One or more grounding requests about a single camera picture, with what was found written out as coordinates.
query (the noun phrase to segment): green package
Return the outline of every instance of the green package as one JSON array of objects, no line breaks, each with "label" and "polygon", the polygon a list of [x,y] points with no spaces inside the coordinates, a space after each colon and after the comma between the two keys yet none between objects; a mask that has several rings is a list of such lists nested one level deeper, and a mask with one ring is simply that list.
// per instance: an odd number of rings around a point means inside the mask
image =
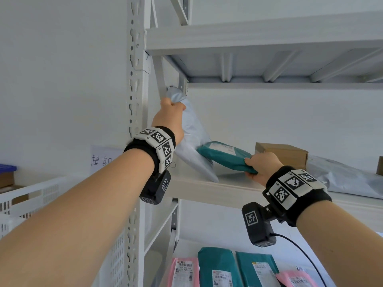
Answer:
[{"label": "green package", "polygon": [[232,251],[202,248],[198,264],[200,287],[243,287]]},{"label": "green package", "polygon": [[251,158],[251,154],[242,149],[212,141],[197,148],[197,152],[227,168],[254,174],[258,173],[254,168],[246,165],[244,159]]},{"label": "green package", "polygon": [[236,255],[245,287],[280,287],[275,277],[279,270],[273,256],[242,252]]}]

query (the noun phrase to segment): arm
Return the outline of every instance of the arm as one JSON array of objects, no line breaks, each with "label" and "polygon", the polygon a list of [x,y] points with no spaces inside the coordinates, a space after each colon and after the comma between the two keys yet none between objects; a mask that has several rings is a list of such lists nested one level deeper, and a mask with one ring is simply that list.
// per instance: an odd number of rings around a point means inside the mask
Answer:
[{"label": "arm", "polygon": [[[265,185],[282,164],[273,153],[245,162],[259,172],[247,174]],[[338,287],[382,286],[383,238],[330,201],[306,208],[297,228]]]},{"label": "arm", "polygon": [[[183,104],[161,101],[154,126],[179,143]],[[2,286],[90,286],[154,170],[131,149],[34,214],[0,241]]]}]

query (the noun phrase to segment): black cable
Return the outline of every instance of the black cable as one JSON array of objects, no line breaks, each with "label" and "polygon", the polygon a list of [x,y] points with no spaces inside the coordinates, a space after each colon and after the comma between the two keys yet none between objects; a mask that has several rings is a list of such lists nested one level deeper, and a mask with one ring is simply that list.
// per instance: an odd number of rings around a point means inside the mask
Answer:
[{"label": "black cable", "polygon": [[309,257],[309,256],[302,250],[302,248],[301,248],[300,246],[298,246],[296,243],[294,243],[293,240],[289,239],[288,237],[282,236],[282,235],[280,235],[280,234],[275,234],[275,233],[272,233],[271,235],[272,235],[272,236],[280,236],[281,238],[284,238],[284,239],[288,240],[289,242],[293,243],[294,246],[296,246],[298,249],[300,249],[300,251],[301,251],[301,252],[302,252],[302,253],[309,259],[309,261],[311,262],[311,264],[313,264],[315,270],[318,272],[319,277],[321,278],[321,280],[322,280],[322,282],[323,282],[324,287],[327,287],[325,281],[324,281],[323,278],[322,278],[322,275],[319,273],[318,268],[315,266],[314,262],[313,262],[313,261],[310,259],[310,257]]}]

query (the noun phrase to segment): white plastic crate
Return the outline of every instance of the white plastic crate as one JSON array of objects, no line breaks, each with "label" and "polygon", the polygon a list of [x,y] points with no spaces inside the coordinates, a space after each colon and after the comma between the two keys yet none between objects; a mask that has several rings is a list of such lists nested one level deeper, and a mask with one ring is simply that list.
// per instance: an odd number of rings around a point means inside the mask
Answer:
[{"label": "white plastic crate", "polygon": [[[80,181],[79,178],[59,177],[0,194],[0,239]],[[28,200],[12,205],[14,198],[25,194],[29,194]],[[122,286],[123,275],[124,230],[106,256],[92,287]]]}]

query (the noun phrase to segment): person's right arm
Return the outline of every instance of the person's right arm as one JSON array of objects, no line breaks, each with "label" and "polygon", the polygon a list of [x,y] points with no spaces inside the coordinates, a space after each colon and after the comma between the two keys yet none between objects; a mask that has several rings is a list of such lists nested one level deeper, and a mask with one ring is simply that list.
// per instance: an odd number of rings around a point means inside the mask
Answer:
[{"label": "person's right arm", "polygon": [[[265,185],[282,164],[273,153],[245,160]],[[383,238],[330,201],[306,208],[296,226],[337,287],[383,286]]]}]

